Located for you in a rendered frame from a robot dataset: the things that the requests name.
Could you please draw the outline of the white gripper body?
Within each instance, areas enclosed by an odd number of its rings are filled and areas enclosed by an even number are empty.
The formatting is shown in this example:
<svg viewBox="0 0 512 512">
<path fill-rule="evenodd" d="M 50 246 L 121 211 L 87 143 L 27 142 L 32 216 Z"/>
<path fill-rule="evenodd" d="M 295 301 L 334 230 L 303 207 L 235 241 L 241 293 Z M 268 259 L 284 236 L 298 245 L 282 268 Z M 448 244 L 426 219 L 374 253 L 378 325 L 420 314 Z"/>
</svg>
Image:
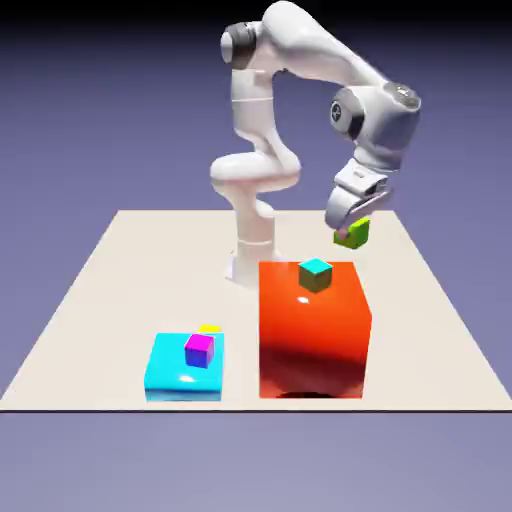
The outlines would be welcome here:
<svg viewBox="0 0 512 512">
<path fill-rule="evenodd" d="M 354 222 L 380 209 L 392 195 L 393 190 L 386 189 L 369 197 L 359 197 L 336 186 L 327 202 L 325 223 L 333 231 L 347 229 Z"/>
</svg>

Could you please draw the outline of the small green cube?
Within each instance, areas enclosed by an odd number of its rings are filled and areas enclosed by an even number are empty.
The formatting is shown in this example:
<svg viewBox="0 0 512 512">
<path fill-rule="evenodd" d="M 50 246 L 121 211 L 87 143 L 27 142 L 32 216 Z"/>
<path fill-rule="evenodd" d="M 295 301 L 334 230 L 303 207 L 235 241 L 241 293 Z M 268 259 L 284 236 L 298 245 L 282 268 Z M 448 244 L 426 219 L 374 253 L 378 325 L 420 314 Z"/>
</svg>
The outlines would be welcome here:
<svg viewBox="0 0 512 512">
<path fill-rule="evenodd" d="M 335 231 L 333 242 L 349 249 L 358 249 L 367 243 L 370 230 L 370 218 L 368 216 L 359 219 L 347 228 Z"/>
</svg>

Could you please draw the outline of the small cyan cube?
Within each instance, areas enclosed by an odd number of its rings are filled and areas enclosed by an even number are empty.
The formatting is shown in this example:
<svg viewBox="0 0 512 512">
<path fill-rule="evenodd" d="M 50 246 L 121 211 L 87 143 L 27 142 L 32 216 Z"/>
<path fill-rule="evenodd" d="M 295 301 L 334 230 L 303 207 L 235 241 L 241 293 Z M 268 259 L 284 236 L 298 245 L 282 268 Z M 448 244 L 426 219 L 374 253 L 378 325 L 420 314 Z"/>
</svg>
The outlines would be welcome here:
<svg viewBox="0 0 512 512">
<path fill-rule="evenodd" d="M 299 284 L 313 293 L 325 290 L 331 285 L 333 267 L 319 258 L 312 258 L 299 264 Z"/>
</svg>

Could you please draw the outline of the small magenta cube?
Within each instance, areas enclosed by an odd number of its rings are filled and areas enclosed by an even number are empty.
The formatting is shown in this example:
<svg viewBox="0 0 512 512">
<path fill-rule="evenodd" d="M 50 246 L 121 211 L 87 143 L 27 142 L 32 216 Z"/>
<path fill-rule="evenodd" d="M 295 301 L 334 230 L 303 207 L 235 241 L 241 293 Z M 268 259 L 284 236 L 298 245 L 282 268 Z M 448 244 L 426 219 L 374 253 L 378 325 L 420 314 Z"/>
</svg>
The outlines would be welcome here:
<svg viewBox="0 0 512 512">
<path fill-rule="evenodd" d="M 188 366 L 206 369 L 215 354 L 215 337 L 207 334 L 192 334 L 184 346 L 185 362 Z"/>
</svg>

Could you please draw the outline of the large orange box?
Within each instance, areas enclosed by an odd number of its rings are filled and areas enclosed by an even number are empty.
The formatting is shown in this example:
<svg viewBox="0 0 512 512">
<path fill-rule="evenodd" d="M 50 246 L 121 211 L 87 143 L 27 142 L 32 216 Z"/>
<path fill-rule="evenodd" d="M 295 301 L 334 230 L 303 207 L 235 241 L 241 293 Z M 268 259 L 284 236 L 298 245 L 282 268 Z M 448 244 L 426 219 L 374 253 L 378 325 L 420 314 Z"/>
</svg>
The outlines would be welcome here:
<svg viewBox="0 0 512 512">
<path fill-rule="evenodd" d="M 259 265 L 259 396 L 363 396 L 372 314 L 351 262 L 328 262 L 331 285 L 299 284 L 301 262 Z"/>
</svg>

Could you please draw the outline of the large cyan box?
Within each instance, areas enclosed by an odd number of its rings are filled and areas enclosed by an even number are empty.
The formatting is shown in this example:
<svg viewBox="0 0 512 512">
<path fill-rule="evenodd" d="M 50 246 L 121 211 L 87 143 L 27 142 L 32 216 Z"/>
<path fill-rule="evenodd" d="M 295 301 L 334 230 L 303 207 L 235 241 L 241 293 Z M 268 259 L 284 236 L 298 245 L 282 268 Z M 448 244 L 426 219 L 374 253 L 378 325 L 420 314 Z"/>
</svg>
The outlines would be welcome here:
<svg viewBox="0 0 512 512">
<path fill-rule="evenodd" d="M 220 401 L 223 387 L 224 334 L 215 337 L 215 354 L 206 369 L 188 366 L 184 346 L 196 333 L 158 333 L 144 375 L 147 401 Z"/>
</svg>

